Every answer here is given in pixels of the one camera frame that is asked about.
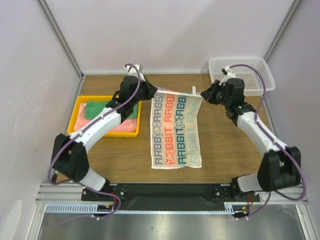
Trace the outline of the pink towel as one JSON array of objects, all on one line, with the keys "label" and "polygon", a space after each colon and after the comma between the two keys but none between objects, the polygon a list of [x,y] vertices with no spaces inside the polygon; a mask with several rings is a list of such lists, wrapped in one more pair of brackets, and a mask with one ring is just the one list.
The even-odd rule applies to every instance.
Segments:
[{"label": "pink towel", "polygon": [[[76,119],[76,122],[73,127],[73,131],[77,131],[80,128],[84,127],[86,124],[88,124],[91,120],[85,119],[84,116],[84,111],[85,111],[85,106],[87,103],[80,103],[79,107],[79,112],[78,116]],[[110,132],[119,132],[119,133],[125,133],[125,132],[135,132],[137,128],[137,117],[136,118],[131,118],[131,119],[126,119],[124,122],[122,122],[120,125],[114,127]]]}]

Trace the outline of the green towel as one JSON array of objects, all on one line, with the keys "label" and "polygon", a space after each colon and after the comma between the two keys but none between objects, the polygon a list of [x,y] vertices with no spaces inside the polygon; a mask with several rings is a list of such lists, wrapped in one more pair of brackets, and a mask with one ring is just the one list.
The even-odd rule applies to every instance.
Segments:
[{"label": "green towel", "polygon": [[[109,101],[92,101],[89,100],[84,107],[84,118],[87,120],[92,120],[100,114],[100,112],[106,107]],[[128,117],[128,119],[134,119],[138,115],[138,105],[135,105],[133,112]]]}]

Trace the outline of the yellow plastic tray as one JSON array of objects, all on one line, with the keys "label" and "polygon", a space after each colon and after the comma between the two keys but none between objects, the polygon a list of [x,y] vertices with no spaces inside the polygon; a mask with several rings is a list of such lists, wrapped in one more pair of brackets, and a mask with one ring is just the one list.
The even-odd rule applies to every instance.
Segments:
[{"label": "yellow plastic tray", "polygon": [[[79,113],[80,103],[87,103],[88,101],[94,102],[103,102],[103,101],[110,101],[112,99],[111,95],[80,95],[77,97],[76,102],[74,104],[74,108],[69,120],[69,124],[67,127],[67,133],[73,133],[73,127],[76,123],[77,116]],[[107,137],[120,137],[120,138],[134,138],[138,136],[139,129],[140,129],[140,118],[141,118],[141,107],[142,102],[138,104],[138,113],[137,113],[137,125],[135,132],[108,132],[104,135],[104,138]]]}]

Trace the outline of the patterned white cloth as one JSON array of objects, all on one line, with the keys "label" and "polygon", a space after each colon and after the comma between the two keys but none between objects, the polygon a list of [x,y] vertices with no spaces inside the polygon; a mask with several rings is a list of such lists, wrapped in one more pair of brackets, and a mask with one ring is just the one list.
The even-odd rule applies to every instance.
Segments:
[{"label": "patterned white cloth", "polygon": [[151,100],[151,168],[199,169],[202,156],[197,117],[203,98],[193,92],[159,89]]}]

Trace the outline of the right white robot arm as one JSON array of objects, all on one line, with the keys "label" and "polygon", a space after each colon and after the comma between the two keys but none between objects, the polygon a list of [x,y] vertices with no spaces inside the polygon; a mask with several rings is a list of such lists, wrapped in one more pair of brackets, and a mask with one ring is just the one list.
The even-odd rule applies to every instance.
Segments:
[{"label": "right white robot arm", "polygon": [[230,188],[230,195],[236,201],[242,201],[249,192],[276,192],[301,182],[300,150],[276,138],[245,101],[244,90],[243,80],[230,78],[214,81],[200,94],[206,102],[224,106],[226,116],[250,138],[262,156],[256,173],[233,178],[235,185]]}]

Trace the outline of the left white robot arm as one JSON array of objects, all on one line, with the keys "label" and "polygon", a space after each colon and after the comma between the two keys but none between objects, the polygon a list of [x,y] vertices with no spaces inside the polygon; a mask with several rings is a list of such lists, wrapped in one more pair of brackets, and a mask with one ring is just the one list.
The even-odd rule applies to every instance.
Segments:
[{"label": "left white robot arm", "polygon": [[110,182],[90,168],[88,152],[106,133],[123,123],[139,102],[151,100],[157,90],[147,78],[124,77],[120,89],[94,119],[72,134],[61,133],[55,138],[48,171],[56,170],[90,189],[97,199],[107,199]]}]

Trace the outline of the white plastic basket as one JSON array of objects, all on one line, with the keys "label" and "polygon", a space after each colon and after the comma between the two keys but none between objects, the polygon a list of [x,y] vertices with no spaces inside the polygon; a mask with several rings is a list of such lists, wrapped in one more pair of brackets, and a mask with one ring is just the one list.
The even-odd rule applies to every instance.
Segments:
[{"label": "white plastic basket", "polygon": [[256,72],[244,66],[237,66],[232,69],[235,76],[244,81],[244,95],[246,97],[262,96],[263,86],[265,86],[267,92],[276,88],[275,80],[267,62],[259,57],[213,57],[208,60],[211,81],[221,81],[225,76],[222,69],[239,64],[251,66],[262,76],[262,79],[260,79]]}]

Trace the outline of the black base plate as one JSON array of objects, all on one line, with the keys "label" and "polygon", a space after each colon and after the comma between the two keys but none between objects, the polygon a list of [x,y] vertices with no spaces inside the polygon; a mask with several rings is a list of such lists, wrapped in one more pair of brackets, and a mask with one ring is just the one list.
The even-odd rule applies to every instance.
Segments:
[{"label": "black base plate", "polygon": [[111,183],[108,190],[123,211],[219,211],[227,202],[260,202],[257,193],[229,183]]}]

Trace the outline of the aluminium frame rail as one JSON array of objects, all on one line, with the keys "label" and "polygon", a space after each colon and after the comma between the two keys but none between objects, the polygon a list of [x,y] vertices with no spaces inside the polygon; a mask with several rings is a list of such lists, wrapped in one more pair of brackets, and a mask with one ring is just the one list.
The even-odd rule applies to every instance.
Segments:
[{"label": "aluminium frame rail", "polygon": [[[255,203],[263,203],[268,197],[266,192],[240,192],[231,190],[229,184],[222,183],[111,183],[109,190],[125,203],[142,198],[160,201],[205,200],[215,203],[244,203],[247,196]],[[36,195],[37,202],[48,203],[110,202],[111,199],[108,195],[94,193],[76,183],[43,183]]]}]

